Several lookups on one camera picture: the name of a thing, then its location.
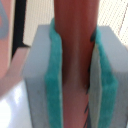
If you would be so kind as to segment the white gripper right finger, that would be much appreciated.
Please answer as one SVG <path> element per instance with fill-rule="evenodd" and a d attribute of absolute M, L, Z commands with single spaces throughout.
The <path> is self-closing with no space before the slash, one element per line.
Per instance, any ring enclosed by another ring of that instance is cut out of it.
<path fill-rule="evenodd" d="M 108 26 L 97 28 L 90 69 L 91 128 L 127 128 L 128 50 Z"/>

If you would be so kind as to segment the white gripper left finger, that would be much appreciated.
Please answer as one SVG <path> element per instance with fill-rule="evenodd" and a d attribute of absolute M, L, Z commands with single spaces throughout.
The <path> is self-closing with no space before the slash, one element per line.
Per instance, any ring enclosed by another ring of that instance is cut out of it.
<path fill-rule="evenodd" d="M 23 77 L 32 128 L 63 128 L 62 41 L 54 21 L 38 26 Z"/>

